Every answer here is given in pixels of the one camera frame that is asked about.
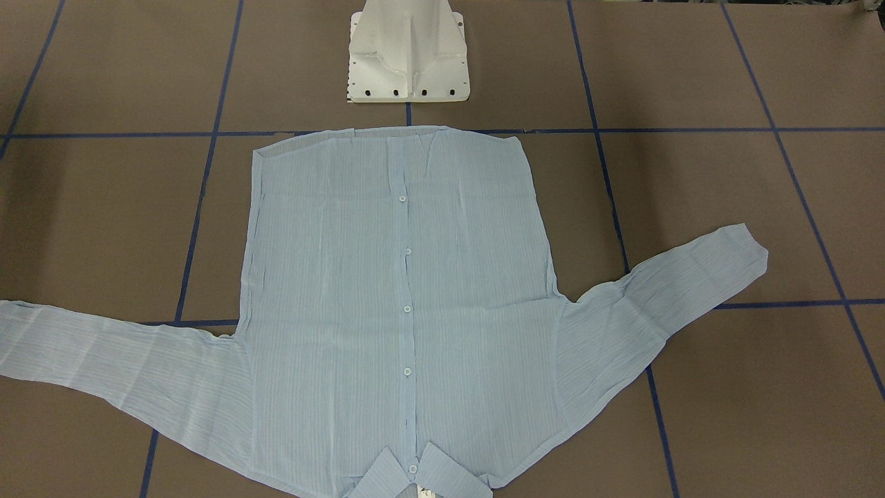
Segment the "light blue button-up shirt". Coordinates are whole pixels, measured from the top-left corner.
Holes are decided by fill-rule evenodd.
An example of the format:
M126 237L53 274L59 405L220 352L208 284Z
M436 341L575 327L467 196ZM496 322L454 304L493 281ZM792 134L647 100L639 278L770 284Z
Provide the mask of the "light blue button-up shirt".
M323 131L253 152L234 334L4 300L2 375L292 495L490 497L767 259L727 225L572 302L517 138Z

